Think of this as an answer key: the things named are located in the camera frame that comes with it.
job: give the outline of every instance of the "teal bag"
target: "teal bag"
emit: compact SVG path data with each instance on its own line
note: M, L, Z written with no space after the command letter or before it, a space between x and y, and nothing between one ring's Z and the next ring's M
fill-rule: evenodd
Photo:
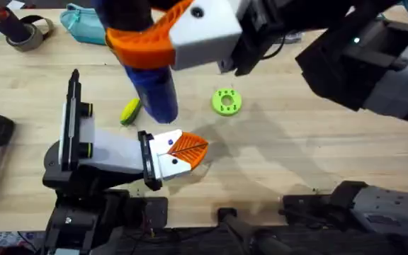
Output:
M60 20L75 40L105 45L105 28L98 19L96 10L67 4L67 11L61 13Z

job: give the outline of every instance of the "cable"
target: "cable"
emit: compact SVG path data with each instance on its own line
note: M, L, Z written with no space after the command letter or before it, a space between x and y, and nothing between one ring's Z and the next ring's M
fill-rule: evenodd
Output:
M29 241L20 233L20 231L17 231L17 234L21 237L21 239L22 239L23 241L26 242L26 244L29 244L29 246L33 249L34 253L37 252L37 249L35 248L34 244L33 244L32 242L29 242Z
M218 226L213 227L211 229L206 229L206 230L203 230L203 231L200 231L200 232L196 232L196 233L190 234L190 235L182 237L182 238L178 238L177 242L183 242L183 241L192 239L194 237L199 237L199 236L204 235L204 234L210 234L211 232L215 231L217 228L218 228ZM173 242L170 239L162 240L162 241L149 241L149 240L143 240L141 238L133 237L133 236L131 236L129 234L125 234L125 235L127 237L129 237L130 239L135 240L136 242L143 242L143 243L146 243L146 244L164 244L164 243L172 243Z
M130 255L133 255L136 251L136 247L138 246L138 244L140 243L140 241L142 241L142 239L145 237L146 232L143 232L143 234L141 235L141 237L135 241L135 244L133 244L133 249L132 252L130 252Z
M272 57L275 57L278 53L280 53L280 51L283 49L283 46L284 46L284 42L286 41L286 35L284 35L283 36L283 39L281 40L281 44L280 44L280 47L278 47L278 49L276 49L273 53L271 53L271 54L269 54L269 55L266 55L266 56L263 56L262 58L261 58L261 60L268 60L268 59L270 59L270 58L272 58Z

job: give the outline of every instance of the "orange 3d-printed part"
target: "orange 3d-printed part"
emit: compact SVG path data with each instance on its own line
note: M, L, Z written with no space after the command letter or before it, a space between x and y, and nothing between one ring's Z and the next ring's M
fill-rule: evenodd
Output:
M183 132L168 154L188 162L193 170L204 159L208 145L208 142L203 138L189 132Z
M106 36L119 60L139 69L155 69L174 64L175 52L169 30L193 0L183 0L169 9L151 28L128 32L108 28Z

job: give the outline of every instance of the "light wood surface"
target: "light wood surface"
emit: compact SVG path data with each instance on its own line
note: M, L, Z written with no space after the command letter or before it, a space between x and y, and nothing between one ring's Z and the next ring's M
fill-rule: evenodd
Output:
M124 185L134 196L167 196L169 226L215 224L215 211L232 206L256 224L283 224L277 215L287 194L329 193L343 180L408 191L408 123L361 111L354 113L314 95L294 57L321 32L305 33L252 74L219 75L215 64L174 73L179 116L155 123L144 111L136 127L121 127L119 114L136 92L106 47L76 42L60 25L61 10L39 14L57 25L32 52L17 52L0 37L0 114L17 124L0 168L0 231L43 230L55 193L42 185L43 157L60 135L62 103L74 68L81 73L83 100L95 105L96 124L136 138L181 128L210 142L205 161L192 174L165 183L158 192L142 182ZM385 14L408 21L405 10ZM225 118L210 97L232 87L243 109Z

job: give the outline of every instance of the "green ring toy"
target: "green ring toy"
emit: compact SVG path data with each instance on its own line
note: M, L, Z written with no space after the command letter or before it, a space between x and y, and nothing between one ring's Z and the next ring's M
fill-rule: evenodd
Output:
M220 115L232 116L242 107L242 96L234 89L219 89L212 96L212 107Z

